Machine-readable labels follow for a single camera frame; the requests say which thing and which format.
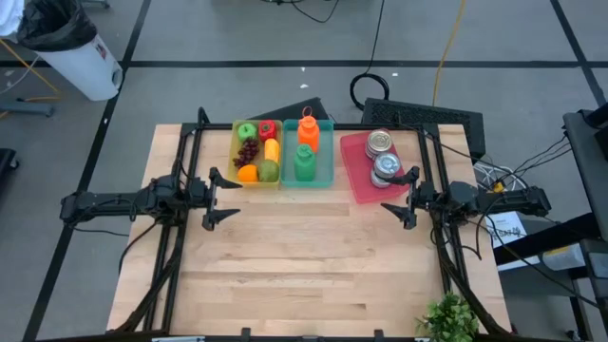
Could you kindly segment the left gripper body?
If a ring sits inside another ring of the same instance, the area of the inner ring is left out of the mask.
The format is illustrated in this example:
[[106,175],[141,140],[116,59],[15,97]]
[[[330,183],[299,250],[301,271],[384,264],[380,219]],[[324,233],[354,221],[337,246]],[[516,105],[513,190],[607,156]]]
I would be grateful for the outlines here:
[[201,178],[193,178],[186,187],[186,208],[204,208],[211,213],[217,204],[217,185],[212,181]]

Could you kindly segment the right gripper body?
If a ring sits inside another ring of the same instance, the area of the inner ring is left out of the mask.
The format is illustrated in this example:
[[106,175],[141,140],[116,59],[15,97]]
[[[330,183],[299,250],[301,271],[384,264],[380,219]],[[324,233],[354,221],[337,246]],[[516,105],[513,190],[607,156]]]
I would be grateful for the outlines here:
[[437,192],[431,184],[421,184],[408,196],[409,209],[414,212],[421,209],[430,212],[449,210],[450,191]]

